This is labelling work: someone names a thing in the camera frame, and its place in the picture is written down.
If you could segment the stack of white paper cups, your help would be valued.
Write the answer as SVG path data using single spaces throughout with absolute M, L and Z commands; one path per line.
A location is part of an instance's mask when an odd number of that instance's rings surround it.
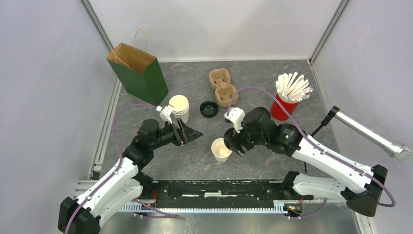
M 189 101 L 184 95 L 175 95 L 169 100 L 169 105 L 173 107 L 172 113 L 176 119 L 180 119 L 183 123 L 188 121 L 189 117 Z

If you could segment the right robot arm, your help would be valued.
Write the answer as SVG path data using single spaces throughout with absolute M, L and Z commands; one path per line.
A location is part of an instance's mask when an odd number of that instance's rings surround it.
M 265 146 L 276 154 L 309 163 L 330 175 L 330 178 L 322 178 L 288 172 L 281 186 L 284 197 L 324 197 L 345 202 L 351 210 L 361 215 L 375 216 L 381 205 L 379 201 L 387 168 L 350 160 L 292 124 L 277 125 L 264 107 L 257 107 L 248 113 L 240 108 L 231 108 L 224 117 L 226 122 L 233 124 L 224 134 L 225 146 L 238 155 L 244 156 L 256 145 Z

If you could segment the green paper bag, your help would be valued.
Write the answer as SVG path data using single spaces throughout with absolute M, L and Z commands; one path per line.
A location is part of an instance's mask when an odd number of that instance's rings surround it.
M 134 44 L 119 43 L 106 60 L 127 93 L 157 106 L 169 92 L 159 61 Z

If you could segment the stack of black lids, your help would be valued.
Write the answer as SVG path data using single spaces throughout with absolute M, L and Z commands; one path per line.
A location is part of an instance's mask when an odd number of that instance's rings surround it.
M 200 105 L 200 113 L 206 118 L 212 118 L 218 114 L 219 105 L 214 101 L 205 101 Z

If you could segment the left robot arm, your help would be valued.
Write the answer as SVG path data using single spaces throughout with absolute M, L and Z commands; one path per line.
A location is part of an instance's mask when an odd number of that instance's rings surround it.
M 154 158 L 154 150 L 173 144 L 182 146 L 203 136 L 186 126 L 146 119 L 115 165 L 77 198 L 65 198 L 59 209 L 58 229 L 64 234 L 97 234 L 124 205 L 152 195 L 152 178 L 142 169 Z

